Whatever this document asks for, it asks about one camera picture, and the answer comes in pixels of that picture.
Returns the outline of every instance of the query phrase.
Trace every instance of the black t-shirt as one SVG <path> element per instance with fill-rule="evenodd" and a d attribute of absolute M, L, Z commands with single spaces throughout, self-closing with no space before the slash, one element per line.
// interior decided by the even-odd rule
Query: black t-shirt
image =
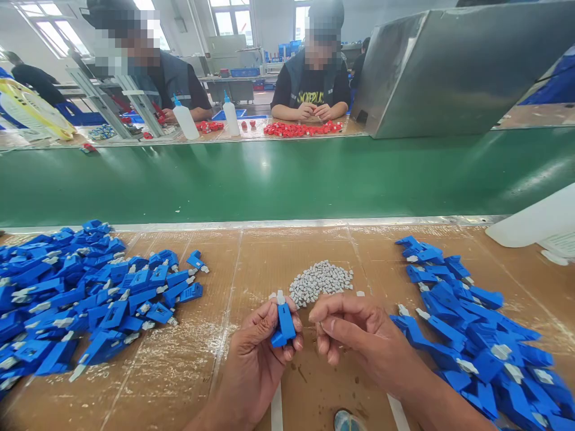
<path fill-rule="evenodd" d="M 210 110 L 210 100 L 208 99 L 208 95 L 205 92 L 204 87 L 199 82 L 192 65 L 187 66 L 187 76 L 189 81 L 188 85 L 190 87 L 190 95 L 192 97 L 192 106 L 190 109 L 203 108 L 205 110 Z M 160 99 L 162 100 L 161 108 L 174 109 L 175 105 L 172 101 L 172 97 L 174 97 L 174 95 L 168 94 L 163 67 L 160 65 L 160 67 L 155 68 L 155 70 L 150 73 L 150 78 L 158 89 L 158 93 L 160 93 Z"/>
<path fill-rule="evenodd" d="M 353 89 L 359 88 L 361 72 L 364 70 L 364 62 L 365 62 L 365 53 L 360 54 L 359 57 L 357 57 L 353 62 L 352 70 L 355 71 L 355 73 L 353 75 L 352 81 L 349 83 L 349 86 Z"/>
<path fill-rule="evenodd" d="M 14 66 L 11 73 L 16 81 L 22 85 L 32 87 L 50 105 L 56 106 L 56 104 L 66 101 L 62 93 L 54 86 L 54 84 L 58 84 L 58 81 L 42 69 L 20 64 Z"/>
<path fill-rule="evenodd" d="M 301 76 L 301 84 L 299 85 L 299 95 L 296 100 L 295 108 L 303 102 L 309 102 L 314 105 L 323 105 L 323 70 L 310 70 L 307 66 Z M 289 101 L 292 94 L 292 80 L 286 67 L 282 67 L 280 74 L 277 77 L 276 92 L 274 99 L 271 102 L 271 107 L 276 105 L 289 106 Z M 347 66 L 343 62 L 341 64 L 340 72 L 335 77 L 334 82 L 334 101 L 331 106 L 339 102 L 345 102 L 349 106 L 352 101 L 351 91 L 349 90 L 349 80 L 347 79 Z"/>

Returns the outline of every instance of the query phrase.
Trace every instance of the pile of red parts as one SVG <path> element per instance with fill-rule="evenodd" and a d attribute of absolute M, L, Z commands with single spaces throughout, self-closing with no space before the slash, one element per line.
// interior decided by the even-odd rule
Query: pile of red parts
<path fill-rule="evenodd" d="M 275 135 L 281 138 L 294 138 L 296 136 L 327 135 L 328 133 L 340 132 L 343 124 L 328 121 L 322 126 L 289 125 L 286 123 L 273 123 L 264 127 L 266 135 Z"/>
<path fill-rule="evenodd" d="M 198 128 L 198 132 L 202 133 L 210 133 L 215 132 L 216 130 L 223 129 L 223 123 L 219 122 L 201 122 L 200 124 L 196 125 Z"/>

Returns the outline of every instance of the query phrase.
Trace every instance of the green conveyor belt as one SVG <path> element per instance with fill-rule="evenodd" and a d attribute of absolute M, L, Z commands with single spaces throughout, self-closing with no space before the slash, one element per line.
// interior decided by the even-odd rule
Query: green conveyor belt
<path fill-rule="evenodd" d="M 575 181 L 575 129 L 0 156 L 0 226 L 510 214 Z"/>

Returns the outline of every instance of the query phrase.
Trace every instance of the pile of white components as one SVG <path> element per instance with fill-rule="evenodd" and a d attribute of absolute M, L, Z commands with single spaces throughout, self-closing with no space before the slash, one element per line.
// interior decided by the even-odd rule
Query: pile of white components
<path fill-rule="evenodd" d="M 321 293 L 331 295 L 353 289 L 352 278 L 353 270 L 346 271 L 323 260 L 293 279 L 293 283 L 289 285 L 289 296 L 300 309 L 316 302 Z"/>

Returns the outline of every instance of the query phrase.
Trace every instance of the hand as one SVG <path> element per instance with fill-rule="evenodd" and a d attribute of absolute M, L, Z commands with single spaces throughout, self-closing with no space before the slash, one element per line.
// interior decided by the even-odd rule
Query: hand
<path fill-rule="evenodd" d="M 341 293 L 322 296 L 310 313 L 317 348 L 330 365 L 340 360 L 340 345 L 357 359 L 380 389 L 401 400 L 434 376 L 387 313 L 368 298 Z"/>
<path fill-rule="evenodd" d="M 297 109 L 296 119 L 295 120 L 308 120 L 311 116 L 314 115 L 314 111 L 317 109 L 317 106 L 314 104 L 303 102 L 299 108 Z"/>
<path fill-rule="evenodd" d="M 293 345 L 271 346 L 278 322 L 276 298 L 254 311 L 232 335 L 222 384 L 211 410 L 219 421 L 229 425 L 221 429 L 252 430 L 271 404 L 287 362 L 304 347 L 303 325 L 295 303 L 289 296 L 285 298 L 297 333 Z"/>
<path fill-rule="evenodd" d="M 177 123 L 178 120 L 175 119 L 174 112 L 170 109 L 162 110 L 164 115 L 166 116 L 166 123 Z"/>
<path fill-rule="evenodd" d="M 313 115 L 315 115 L 316 117 L 319 117 L 319 119 L 321 121 L 324 121 L 324 122 L 337 118 L 335 116 L 335 112 L 334 112 L 333 108 L 330 108 L 328 104 L 321 105 L 320 107 L 317 107 L 313 111 Z"/>

